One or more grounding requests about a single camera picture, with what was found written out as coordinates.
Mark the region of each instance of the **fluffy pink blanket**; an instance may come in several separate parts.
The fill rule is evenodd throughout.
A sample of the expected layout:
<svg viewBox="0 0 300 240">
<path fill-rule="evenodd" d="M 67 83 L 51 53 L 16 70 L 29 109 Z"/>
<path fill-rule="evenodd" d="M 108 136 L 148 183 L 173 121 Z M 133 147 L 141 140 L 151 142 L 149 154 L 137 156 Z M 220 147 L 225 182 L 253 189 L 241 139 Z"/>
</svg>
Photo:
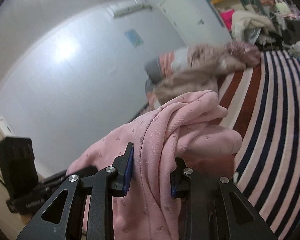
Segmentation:
<svg viewBox="0 0 300 240">
<path fill-rule="evenodd" d="M 170 189 L 175 157 L 203 173 L 233 173 L 229 156 L 238 152 L 242 139 L 236 131 L 208 124 L 227 115 L 218 103 L 213 91 L 181 95 L 115 129 L 70 165 L 68 174 L 88 165 L 103 169 L 124 153 L 127 143 L 134 143 L 130 190 L 124 198 L 113 198 L 115 239 L 179 239 L 181 202 L 171 197 Z"/>
</svg>

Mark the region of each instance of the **air conditioner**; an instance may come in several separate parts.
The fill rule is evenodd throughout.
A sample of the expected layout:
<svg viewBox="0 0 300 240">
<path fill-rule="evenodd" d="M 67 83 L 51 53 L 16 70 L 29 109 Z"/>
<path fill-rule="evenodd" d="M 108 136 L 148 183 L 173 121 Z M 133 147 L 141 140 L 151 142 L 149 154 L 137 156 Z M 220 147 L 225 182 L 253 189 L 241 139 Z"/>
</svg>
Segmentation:
<svg viewBox="0 0 300 240">
<path fill-rule="evenodd" d="M 151 11 L 153 7 L 149 3 L 142 0 L 129 0 L 125 2 L 119 2 L 108 7 L 108 11 L 113 16 L 113 18 L 122 17 L 144 9 L 149 9 Z"/>
</svg>

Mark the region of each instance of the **ceiling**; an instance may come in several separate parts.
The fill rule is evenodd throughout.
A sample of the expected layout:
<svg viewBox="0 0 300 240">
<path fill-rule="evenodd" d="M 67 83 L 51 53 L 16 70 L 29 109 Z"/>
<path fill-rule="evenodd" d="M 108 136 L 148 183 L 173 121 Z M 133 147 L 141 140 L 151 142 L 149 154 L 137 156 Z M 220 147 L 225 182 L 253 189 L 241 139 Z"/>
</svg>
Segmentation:
<svg viewBox="0 0 300 240">
<path fill-rule="evenodd" d="M 8 71 L 47 32 L 111 0 L 5 0 L 0 6 L 0 86 Z"/>
</svg>

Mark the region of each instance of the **white bag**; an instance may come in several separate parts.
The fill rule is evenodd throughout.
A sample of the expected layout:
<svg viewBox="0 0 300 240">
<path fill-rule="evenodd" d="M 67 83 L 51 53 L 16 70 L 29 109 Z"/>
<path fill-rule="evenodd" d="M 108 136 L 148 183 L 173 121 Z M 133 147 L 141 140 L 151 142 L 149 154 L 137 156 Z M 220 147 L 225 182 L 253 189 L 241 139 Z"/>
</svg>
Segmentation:
<svg viewBox="0 0 300 240">
<path fill-rule="evenodd" d="M 283 0 L 274 0 L 274 1 L 275 1 L 275 6 L 276 6 L 277 10 L 281 14 L 287 15 L 287 14 L 292 13 L 288 4 L 285 1 L 283 1 Z"/>
</svg>

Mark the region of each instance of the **poster on wall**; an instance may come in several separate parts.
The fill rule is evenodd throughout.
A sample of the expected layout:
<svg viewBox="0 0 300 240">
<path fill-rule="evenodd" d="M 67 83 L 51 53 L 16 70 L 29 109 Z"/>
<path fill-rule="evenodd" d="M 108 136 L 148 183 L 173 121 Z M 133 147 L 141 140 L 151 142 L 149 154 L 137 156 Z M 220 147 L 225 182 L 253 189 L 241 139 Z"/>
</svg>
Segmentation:
<svg viewBox="0 0 300 240">
<path fill-rule="evenodd" d="M 143 39 L 139 36 L 135 29 L 126 31 L 124 35 L 126 35 L 134 47 L 138 47 L 143 44 Z"/>
</svg>

